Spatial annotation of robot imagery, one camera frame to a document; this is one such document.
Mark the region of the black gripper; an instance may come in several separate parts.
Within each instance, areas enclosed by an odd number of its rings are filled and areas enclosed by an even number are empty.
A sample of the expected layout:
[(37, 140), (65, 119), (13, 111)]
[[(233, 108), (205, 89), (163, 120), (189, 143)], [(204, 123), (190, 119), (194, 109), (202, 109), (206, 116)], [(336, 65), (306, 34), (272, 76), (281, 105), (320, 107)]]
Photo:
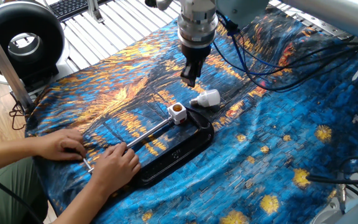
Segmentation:
[(204, 61), (211, 52), (211, 46), (193, 48), (182, 44), (181, 52), (186, 58), (185, 67), (180, 74), (181, 80), (188, 86), (194, 88), (196, 79), (201, 76)]

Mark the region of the person's right hand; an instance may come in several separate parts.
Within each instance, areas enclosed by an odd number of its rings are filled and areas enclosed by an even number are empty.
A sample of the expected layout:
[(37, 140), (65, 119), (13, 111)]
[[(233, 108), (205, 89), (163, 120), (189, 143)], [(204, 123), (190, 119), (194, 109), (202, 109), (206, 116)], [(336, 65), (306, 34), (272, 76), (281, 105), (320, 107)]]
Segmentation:
[(106, 198), (128, 184), (140, 168), (138, 155), (121, 142), (108, 147), (98, 158), (86, 186), (90, 187), (91, 193)]

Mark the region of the person's left hand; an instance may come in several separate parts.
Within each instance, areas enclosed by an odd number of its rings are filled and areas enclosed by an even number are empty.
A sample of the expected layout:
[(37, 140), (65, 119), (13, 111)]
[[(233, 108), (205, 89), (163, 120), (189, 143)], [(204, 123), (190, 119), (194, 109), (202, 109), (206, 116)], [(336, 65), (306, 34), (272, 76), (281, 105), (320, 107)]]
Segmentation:
[(75, 129), (61, 129), (34, 138), (37, 156), (52, 161), (82, 161), (86, 157), (83, 136)]

